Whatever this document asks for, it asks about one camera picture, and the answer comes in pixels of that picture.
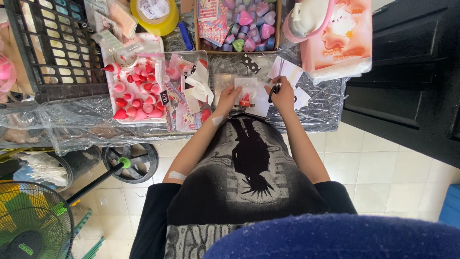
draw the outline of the hand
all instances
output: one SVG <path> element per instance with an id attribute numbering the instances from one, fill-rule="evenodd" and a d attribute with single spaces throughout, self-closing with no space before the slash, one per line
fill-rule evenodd
<path id="1" fill-rule="evenodd" d="M 274 84 L 277 81 L 278 78 L 275 77 L 271 80 L 271 83 Z M 283 114 L 294 110 L 294 90 L 291 87 L 291 83 L 289 83 L 285 76 L 281 76 L 280 81 L 281 89 L 277 94 L 273 93 L 271 95 L 271 101 L 280 114 Z M 270 95 L 271 87 L 266 85 L 265 91 L 267 91 L 267 94 Z"/>
<path id="2" fill-rule="evenodd" d="M 225 88 L 220 93 L 219 103 L 217 104 L 217 108 L 214 113 L 216 113 L 218 116 L 227 116 L 235 105 L 235 98 L 240 92 L 241 86 L 235 88 L 234 85 L 230 85 L 229 87 Z"/>

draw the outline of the black t-shirt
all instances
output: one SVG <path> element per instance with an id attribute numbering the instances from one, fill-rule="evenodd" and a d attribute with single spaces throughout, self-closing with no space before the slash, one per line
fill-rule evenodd
<path id="1" fill-rule="evenodd" d="M 356 210 L 342 184 L 311 183 L 277 130 L 254 118 L 233 118 L 183 185 L 149 187 L 130 258 L 201 258 L 231 231 L 304 213 Z"/>

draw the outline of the white lid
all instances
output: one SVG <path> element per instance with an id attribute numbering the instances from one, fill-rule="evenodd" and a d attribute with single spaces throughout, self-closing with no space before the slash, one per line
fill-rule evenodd
<path id="1" fill-rule="evenodd" d="M 326 17 L 329 1 L 303 0 L 294 5 L 292 11 L 292 29 L 302 34 L 317 30 Z"/>

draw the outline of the blue pen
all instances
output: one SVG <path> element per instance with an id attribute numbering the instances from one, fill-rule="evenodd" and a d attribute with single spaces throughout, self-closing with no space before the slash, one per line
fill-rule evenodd
<path id="1" fill-rule="evenodd" d="M 182 21 L 179 24 L 179 29 L 180 29 L 180 34 L 182 35 L 182 39 L 184 40 L 185 47 L 187 50 L 193 50 L 193 44 L 192 41 L 190 40 L 189 36 L 189 31 L 187 30 L 187 26 L 185 25 L 185 22 Z"/>

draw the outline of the electric fan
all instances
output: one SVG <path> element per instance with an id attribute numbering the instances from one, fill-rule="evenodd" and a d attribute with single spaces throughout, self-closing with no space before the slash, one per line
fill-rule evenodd
<path id="1" fill-rule="evenodd" d="M 66 259 L 74 220 L 66 200 L 32 182 L 0 183 L 0 258 Z"/>

